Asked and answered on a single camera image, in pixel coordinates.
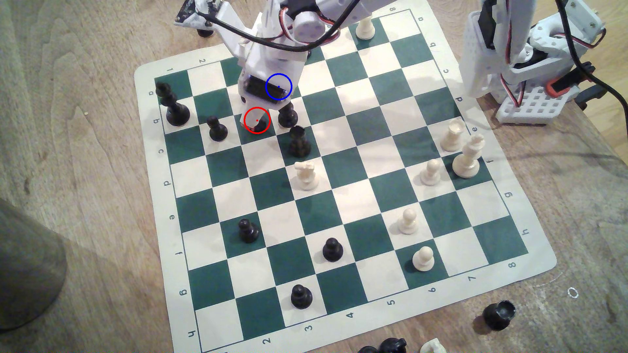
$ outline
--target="red circle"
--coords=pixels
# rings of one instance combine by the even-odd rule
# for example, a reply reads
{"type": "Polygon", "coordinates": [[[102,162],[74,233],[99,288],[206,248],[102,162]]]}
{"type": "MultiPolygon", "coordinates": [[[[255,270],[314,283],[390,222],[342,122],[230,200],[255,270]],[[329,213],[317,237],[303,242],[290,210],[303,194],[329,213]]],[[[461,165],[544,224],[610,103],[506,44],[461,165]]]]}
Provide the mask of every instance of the red circle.
{"type": "Polygon", "coordinates": [[[251,134],[256,134],[256,135],[259,135],[259,134],[263,134],[263,133],[265,133],[265,132],[266,132],[266,130],[268,130],[268,128],[270,128],[270,125],[271,125],[271,115],[270,115],[270,114],[268,114],[268,111],[267,111],[267,110],[265,110],[265,109],[264,109],[264,108],[262,108],[262,107],[253,107],[253,108],[249,109],[248,111],[246,111],[246,113],[244,113],[244,120],[242,120],[242,122],[244,123],[244,128],[245,128],[245,129],[247,129],[247,130],[248,130],[251,134]],[[266,115],[268,115],[268,125],[266,126],[266,129],[264,129],[264,131],[260,131],[260,132],[258,132],[258,133],[254,133],[254,132],[253,132],[251,129],[249,129],[249,127],[246,125],[246,114],[248,114],[248,113],[249,113],[251,110],[253,110],[253,109],[262,109],[264,112],[266,112],[266,115]]]}

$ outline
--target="black cable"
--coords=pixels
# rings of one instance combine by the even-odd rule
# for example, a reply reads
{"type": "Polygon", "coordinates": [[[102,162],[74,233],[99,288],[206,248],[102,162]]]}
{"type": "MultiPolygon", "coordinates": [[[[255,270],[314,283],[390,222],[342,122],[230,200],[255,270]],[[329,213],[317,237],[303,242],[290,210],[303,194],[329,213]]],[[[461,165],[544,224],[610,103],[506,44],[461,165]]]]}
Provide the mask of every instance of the black cable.
{"type": "Polygon", "coordinates": [[[573,45],[573,37],[571,36],[571,28],[569,27],[569,21],[567,20],[567,12],[565,11],[565,4],[563,4],[562,0],[556,0],[556,6],[558,7],[558,13],[560,14],[560,19],[563,22],[563,29],[565,31],[565,39],[567,40],[567,46],[569,47],[569,54],[571,54],[571,59],[573,59],[573,63],[591,81],[603,87],[610,94],[615,96],[617,100],[619,100],[622,107],[624,108],[624,115],[625,115],[625,120],[626,120],[626,135],[628,135],[628,103],[626,103],[626,100],[622,97],[622,95],[619,94],[619,92],[617,92],[613,87],[609,86],[604,81],[598,79],[597,77],[593,76],[593,74],[585,70],[584,66],[580,62],[580,59],[578,58],[578,54],[576,54],[575,45],[573,45]]]}
{"type": "Polygon", "coordinates": [[[225,23],[219,19],[217,19],[215,16],[211,15],[211,14],[206,14],[206,13],[199,13],[197,12],[197,14],[203,18],[205,18],[207,21],[210,21],[211,23],[215,23],[217,25],[219,25],[220,27],[223,27],[224,29],[226,29],[227,31],[233,32],[241,37],[244,37],[250,41],[254,41],[255,43],[258,44],[262,44],[262,45],[266,45],[269,46],[271,48],[275,48],[275,49],[279,49],[279,50],[285,50],[287,52],[307,52],[308,50],[312,50],[314,48],[316,48],[317,46],[323,44],[323,42],[331,37],[337,29],[340,28],[340,26],[342,26],[342,23],[345,21],[345,19],[347,19],[347,17],[349,17],[349,14],[351,13],[351,11],[353,11],[353,9],[357,6],[357,4],[360,2],[360,0],[352,0],[351,3],[349,3],[349,5],[347,6],[347,8],[345,9],[345,11],[340,15],[340,17],[338,17],[338,20],[332,25],[332,27],[325,32],[325,34],[323,34],[319,39],[317,39],[316,41],[313,41],[312,43],[308,44],[308,45],[303,45],[303,46],[290,46],[290,45],[285,45],[285,44],[279,44],[279,43],[275,43],[272,41],[266,41],[264,38],[260,38],[260,37],[256,37],[256,36],[252,36],[249,33],[243,32],[241,30],[238,30],[237,28],[231,26],[229,23],[225,23]]]}

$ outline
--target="black chess piece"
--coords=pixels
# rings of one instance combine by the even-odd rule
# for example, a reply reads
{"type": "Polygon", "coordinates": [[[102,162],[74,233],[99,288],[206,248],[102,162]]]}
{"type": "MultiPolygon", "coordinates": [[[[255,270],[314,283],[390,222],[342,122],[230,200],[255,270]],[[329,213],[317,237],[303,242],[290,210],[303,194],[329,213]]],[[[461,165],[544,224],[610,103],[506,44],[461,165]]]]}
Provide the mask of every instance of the black chess piece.
{"type": "Polygon", "coordinates": [[[172,92],[169,84],[157,82],[155,94],[160,98],[160,104],[168,107],[166,120],[173,126],[184,125],[190,120],[190,110],[181,103],[176,102],[176,94],[172,92]]]}
{"type": "Polygon", "coordinates": [[[502,300],[484,308],[482,317],[491,330],[501,331],[508,327],[510,321],[514,318],[515,312],[514,304],[508,300],[502,300]]]}
{"type": "Polygon", "coordinates": [[[344,253],[344,249],[342,248],[342,244],[336,240],[336,238],[329,238],[325,242],[323,246],[323,257],[332,263],[338,261],[342,254],[344,253]]]}
{"type": "Polygon", "coordinates": [[[292,305],[297,309],[305,309],[312,304],[312,292],[302,286],[296,285],[292,287],[292,295],[290,295],[290,301],[292,305]]]}
{"type": "Polygon", "coordinates": [[[250,220],[243,218],[238,222],[237,226],[240,228],[240,239],[242,239],[242,241],[250,244],[257,240],[259,229],[250,220]]]}
{"type": "Polygon", "coordinates": [[[305,137],[305,129],[297,125],[290,129],[290,146],[288,147],[288,153],[297,158],[305,157],[310,154],[312,146],[308,139],[305,137]]]}
{"type": "Polygon", "coordinates": [[[209,125],[209,137],[216,142],[221,142],[225,138],[227,138],[227,134],[229,133],[227,130],[227,126],[224,126],[218,121],[218,118],[215,116],[210,116],[207,118],[207,125],[209,125]]]}

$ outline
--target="chess mat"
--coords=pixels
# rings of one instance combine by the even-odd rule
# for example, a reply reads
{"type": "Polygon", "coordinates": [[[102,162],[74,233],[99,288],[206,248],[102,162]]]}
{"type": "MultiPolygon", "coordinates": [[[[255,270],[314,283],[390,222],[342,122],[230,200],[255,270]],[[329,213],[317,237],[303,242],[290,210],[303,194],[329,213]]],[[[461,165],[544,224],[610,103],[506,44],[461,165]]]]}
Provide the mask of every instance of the chess mat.
{"type": "Polygon", "coordinates": [[[373,25],[373,39],[358,40],[354,24],[307,60],[291,96],[312,147],[305,158],[287,153],[277,111],[265,133],[239,124],[241,68],[224,45],[136,72],[175,351],[303,352],[555,266],[427,2],[400,0],[373,25]],[[164,120],[155,82],[190,109],[184,126],[164,120]],[[209,115],[229,130],[225,141],[209,138],[209,115]],[[456,117],[465,139],[486,140],[470,179],[452,170],[460,152],[439,144],[456,117]],[[427,187],[418,175],[431,159],[441,182],[427,187]],[[314,163],[316,189],[296,186],[296,161],[314,163]],[[396,227],[407,208],[418,215],[412,235],[396,227]],[[239,239],[242,218],[261,230],[252,244],[239,239]],[[336,263],[322,256],[329,237],[344,247],[336,263]],[[411,260],[423,246],[435,258],[427,272],[411,260]],[[297,283],[313,293],[305,310],[290,302],[297,283]]]}

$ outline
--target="wooden table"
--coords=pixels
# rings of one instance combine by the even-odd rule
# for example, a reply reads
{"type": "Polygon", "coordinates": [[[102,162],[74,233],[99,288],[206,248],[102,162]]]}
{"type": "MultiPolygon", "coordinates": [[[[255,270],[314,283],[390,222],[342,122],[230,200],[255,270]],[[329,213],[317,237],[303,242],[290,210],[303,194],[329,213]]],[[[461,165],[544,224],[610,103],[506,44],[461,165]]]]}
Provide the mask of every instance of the wooden table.
{"type": "MultiPolygon", "coordinates": [[[[234,7],[251,25],[262,2],[234,7]]],[[[0,197],[62,234],[68,256],[59,299],[0,334],[0,351],[172,350],[133,73],[219,42],[172,26],[180,3],[0,0],[0,197]]],[[[477,1],[431,5],[459,58],[477,1]]],[[[434,337],[450,352],[628,350],[628,167],[574,104],[551,126],[494,127],[557,267],[317,351],[386,337],[410,351],[434,337]],[[502,298],[518,308],[511,326],[476,334],[502,298]]]]}

